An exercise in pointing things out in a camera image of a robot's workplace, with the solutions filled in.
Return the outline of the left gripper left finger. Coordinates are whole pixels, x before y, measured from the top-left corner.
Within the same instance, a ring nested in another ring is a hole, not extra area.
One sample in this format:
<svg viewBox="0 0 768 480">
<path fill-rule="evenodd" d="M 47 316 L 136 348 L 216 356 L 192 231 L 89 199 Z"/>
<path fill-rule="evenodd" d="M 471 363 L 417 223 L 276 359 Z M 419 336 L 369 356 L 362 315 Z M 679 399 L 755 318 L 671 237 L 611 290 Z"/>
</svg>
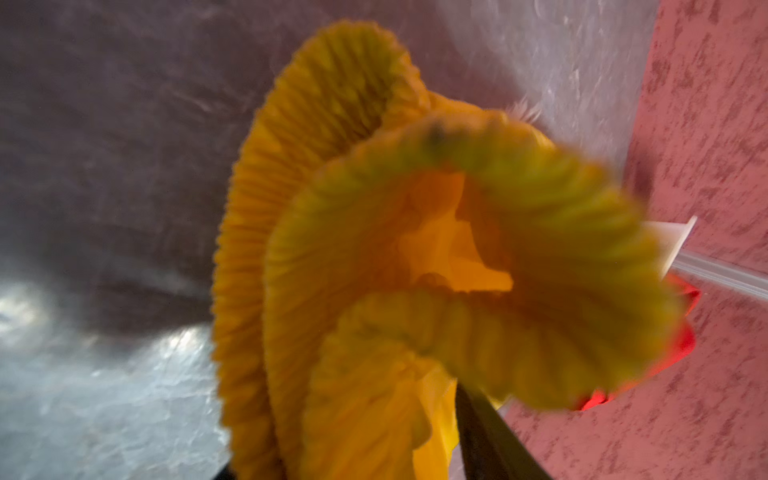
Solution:
<svg viewBox="0 0 768 480">
<path fill-rule="evenodd" d="M 212 480 L 237 480 L 237 475 L 229 463 L 225 464 L 212 478 Z"/>
</svg>

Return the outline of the yellow shorts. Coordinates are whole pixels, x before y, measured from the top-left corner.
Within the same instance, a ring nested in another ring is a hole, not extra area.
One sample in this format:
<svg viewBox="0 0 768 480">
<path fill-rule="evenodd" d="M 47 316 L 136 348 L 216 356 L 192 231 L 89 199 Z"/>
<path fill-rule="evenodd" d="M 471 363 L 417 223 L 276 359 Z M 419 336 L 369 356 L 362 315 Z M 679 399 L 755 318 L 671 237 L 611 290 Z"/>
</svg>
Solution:
<svg viewBox="0 0 768 480">
<path fill-rule="evenodd" d="M 503 111 L 430 92 L 372 22 L 294 54 L 230 179 L 213 359 L 238 479 L 445 479 L 457 386 L 571 409 L 682 316 L 642 213 Z"/>
</svg>

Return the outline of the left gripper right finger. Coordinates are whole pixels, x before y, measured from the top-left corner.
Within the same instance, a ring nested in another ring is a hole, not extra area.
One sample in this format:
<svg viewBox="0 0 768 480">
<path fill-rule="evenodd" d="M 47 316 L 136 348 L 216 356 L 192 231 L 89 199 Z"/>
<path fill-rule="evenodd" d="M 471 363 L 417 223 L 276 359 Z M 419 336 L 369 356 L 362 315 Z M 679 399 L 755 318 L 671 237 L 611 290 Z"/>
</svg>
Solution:
<svg viewBox="0 0 768 480">
<path fill-rule="evenodd" d="M 466 479 L 552 479 L 484 395 L 459 384 L 455 408 Z"/>
</svg>

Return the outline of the red shorts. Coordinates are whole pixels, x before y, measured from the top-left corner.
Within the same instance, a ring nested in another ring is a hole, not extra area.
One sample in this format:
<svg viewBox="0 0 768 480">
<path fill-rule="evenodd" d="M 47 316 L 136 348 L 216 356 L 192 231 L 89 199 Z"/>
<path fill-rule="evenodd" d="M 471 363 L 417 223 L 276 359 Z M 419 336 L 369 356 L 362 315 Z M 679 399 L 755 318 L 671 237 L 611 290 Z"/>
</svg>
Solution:
<svg viewBox="0 0 768 480">
<path fill-rule="evenodd" d="M 580 400 L 573 408 L 574 411 L 586 411 L 598 405 L 611 402 L 621 394 L 637 387 L 693 352 L 696 346 L 696 337 L 693 327 L 688 320 L 688 315 L 698 304 L 701 298 L 701 291 L 696 286 L 673 273 L 666 274 L 665 281 L 673 287 L 682 305 L 682 316 L 678 322 L 676 333 L 666 348 L 665 354 L 646 371 L 642 378 L 625 383 L 610 392 L 595 390 L 591 396 Z"/>
</svg>

